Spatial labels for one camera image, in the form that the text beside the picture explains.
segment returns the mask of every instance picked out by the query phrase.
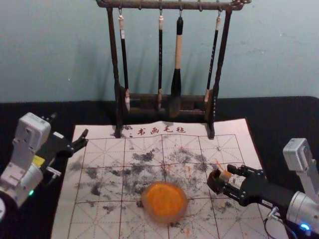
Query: calligraphy brush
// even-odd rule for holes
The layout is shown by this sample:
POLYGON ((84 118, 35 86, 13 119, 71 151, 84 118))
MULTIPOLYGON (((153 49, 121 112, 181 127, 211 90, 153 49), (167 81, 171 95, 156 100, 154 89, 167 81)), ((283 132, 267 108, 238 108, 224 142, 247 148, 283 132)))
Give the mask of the calligraphy brush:
POLYGON ((130 111, 130 92, 129 92, 129 80, 128 80, 128 66, 126 62, 124 17, 122 16, 122 14, 119 15, 119 24, 120 24, 122 58, 123 58, 123 69, 124 69, 125 105, 128 111, 130 111))
POLYGON ((161 70, 162 70, 162 39, 163 39, 163 16, 159 16, 159 92, 158 92, 158 109, 161 105, 161 70))
POLYGON ((181 64, 181 49, 182 49, 182 33, 183 33, 183 18, 180 16, 177 20, 176 28, 176 49, 175 49, 175 70, 173 80, 170 88, 170 103, 169 115, 174 118, 180 111, 180 92, 181 92, 181 79, 180 79, 180 64, 181 64))
POLYGON ((218 36, 218 31, 219 31, 219 25, 220 25, 220 12, 218 13, 218 17, 216 19, 216 29, 215 29, 215 36, 214 36, 214 42, 213 42, 213 50, 211 52, 209 73, 208 73, 208 80, 207 80, 207 89, 206 89, 205 98, 204 98, 205 104, 207 104, 207 101, 209 98, 209 87, 210 87, 211 74, 212 74, 213 65, 214 65, 214 57, 215 57, 215 49, 216 49, 216 42, 217 42, 217 36, 218 36))

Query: yellow label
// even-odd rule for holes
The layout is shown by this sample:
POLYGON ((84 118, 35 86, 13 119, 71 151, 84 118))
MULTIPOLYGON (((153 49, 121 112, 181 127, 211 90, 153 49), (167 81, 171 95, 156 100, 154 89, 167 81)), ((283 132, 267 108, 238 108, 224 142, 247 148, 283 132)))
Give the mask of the yellow label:
POLYGON ((34 156, 33 158, 33 163, 39 168, 41 165, 45 162, 44 158, 41 158, 37 155, 34 156))

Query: rack leg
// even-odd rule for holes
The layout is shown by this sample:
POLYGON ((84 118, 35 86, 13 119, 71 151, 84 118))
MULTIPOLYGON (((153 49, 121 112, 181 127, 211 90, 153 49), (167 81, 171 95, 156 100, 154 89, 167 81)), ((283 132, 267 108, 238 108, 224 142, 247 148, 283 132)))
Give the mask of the rack leg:
POLYGON ((211 98, 212 100, 211 108, 209 109, 210 112, 209 112, 209 117, 207 122, 209 139, 214 139, 215 137, 214 122, 215 122, 215 116, 216 116, 216 105, 217 105, 217 97, 218 97, 218 91, 219 91, 219 81, 220 81, 221 69, 223 67, 223 62, 224 62, 231 13, 232 11, 226 11, 223 35, 221 37, 215 84, 213 87, 213 96, 211 98))
POLYGON ((107 13, 108 13, 108 21, 109 21, 109 35, 110 35, 111 56, 112 56, 112 63, 113 63, 114 92, 115 92, 115 102, 116 102, 115 137, 120 138, 121 131, 123 128, 123 97, 121 93, 121 85, 119 82, 118 56, 117 56, 116 42, 115 42, 113 9, 107 8, 107 13))

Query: black cloth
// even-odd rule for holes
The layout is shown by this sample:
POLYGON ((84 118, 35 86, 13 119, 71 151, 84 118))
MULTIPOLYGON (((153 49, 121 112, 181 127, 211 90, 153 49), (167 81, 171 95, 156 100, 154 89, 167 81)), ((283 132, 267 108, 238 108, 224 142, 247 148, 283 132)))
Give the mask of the black cloth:
MULTIPOLYGON (((116 124, 113 102, 64 102, 0 104, 0 172, 12 152, 12 139, 18 119, 25 113, 49 116, 57 112, 52 129, 72 139, 76 124, 116 124)), ((289 172, 282 150, 293 137, 307 138, 313 156, 319 161, 319 99, 314 97, 275 97, 220 99, 216 121, 246 118, 251 136, 270 182, 291 190, 303 191, 299 178, 289 172)), ((155 115, 129 116, 125 124, 148 123, 155 115)), ((201 117, 178 117, 179 122, 203 122, 201 117)), ((57 158, 62 172, 66 159, 57 158)), ((62 180, 51 187, 38 187, 21 209, 0 223, 1 239, 50 238, 62 180)))

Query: horizontal rack bar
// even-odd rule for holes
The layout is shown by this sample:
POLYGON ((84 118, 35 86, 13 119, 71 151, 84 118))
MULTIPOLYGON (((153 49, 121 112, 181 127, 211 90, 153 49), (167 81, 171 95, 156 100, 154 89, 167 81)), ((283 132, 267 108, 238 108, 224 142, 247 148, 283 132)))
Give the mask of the horizontal rack bar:
POLYGON ((99 7, 107 8, 148 8, 180 10, 241 10, 251 0, 233 0, 232 2, 208 1, 145 1, 145 0, 96 0, 99 7))

